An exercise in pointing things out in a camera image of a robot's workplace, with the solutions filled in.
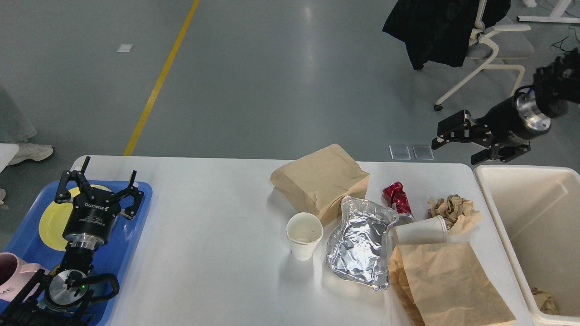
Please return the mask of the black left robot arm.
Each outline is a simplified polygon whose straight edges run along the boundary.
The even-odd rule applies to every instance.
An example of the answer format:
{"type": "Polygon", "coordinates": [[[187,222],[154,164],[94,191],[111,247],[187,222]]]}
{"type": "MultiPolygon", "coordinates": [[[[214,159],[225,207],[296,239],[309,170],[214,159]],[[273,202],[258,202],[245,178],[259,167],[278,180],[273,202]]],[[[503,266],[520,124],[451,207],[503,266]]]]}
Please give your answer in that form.
{"type": "Polygon", "coordinates": [[[116,305],[153,190],[88,180],[82,167],[48,184],[1,257],[3,326],[103,326],[116,305]]]}

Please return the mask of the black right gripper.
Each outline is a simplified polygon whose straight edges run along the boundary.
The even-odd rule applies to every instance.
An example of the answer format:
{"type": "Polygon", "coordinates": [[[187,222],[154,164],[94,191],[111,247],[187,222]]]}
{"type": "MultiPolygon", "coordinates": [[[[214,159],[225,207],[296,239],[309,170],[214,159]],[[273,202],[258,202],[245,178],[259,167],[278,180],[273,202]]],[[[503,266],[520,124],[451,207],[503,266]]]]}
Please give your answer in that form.
{"type": "Polygon", "coordinates": [[[480,123],[472,118],[470,111],[460,110],[437,124],[437,136],[431,141],[431,149],[437,150],[447,143],[476,143],[488,147],[471,157],[471,164],[499,160],[510,162],[531,150],[530,140],[551,130],[551,118],[541,112],[535,96],[517,93],[491,108],[480,123]],[[492,146],[491,134],[500,143],[492,146]]]}

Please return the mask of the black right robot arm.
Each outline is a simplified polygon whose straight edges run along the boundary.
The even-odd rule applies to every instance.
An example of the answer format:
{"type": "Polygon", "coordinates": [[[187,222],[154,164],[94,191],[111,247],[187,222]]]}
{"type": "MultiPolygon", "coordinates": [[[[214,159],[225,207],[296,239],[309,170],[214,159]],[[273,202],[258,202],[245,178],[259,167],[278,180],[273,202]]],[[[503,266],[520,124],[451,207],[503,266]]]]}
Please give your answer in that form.
{"type": "Polygon", "coordinates": [[[551,130],[551,119],[567,114],[569,102],[579,103],[579,64],[578,50],[570,50],[537,68],[531,85],[518,87],[484,116],[474,119],[468,110],[460,110],[441,120],[432,150],[447,143],[476,143],[483,149],[472,155],[473,165],[507,163],[528,153],[530,141],[551,130]]]}

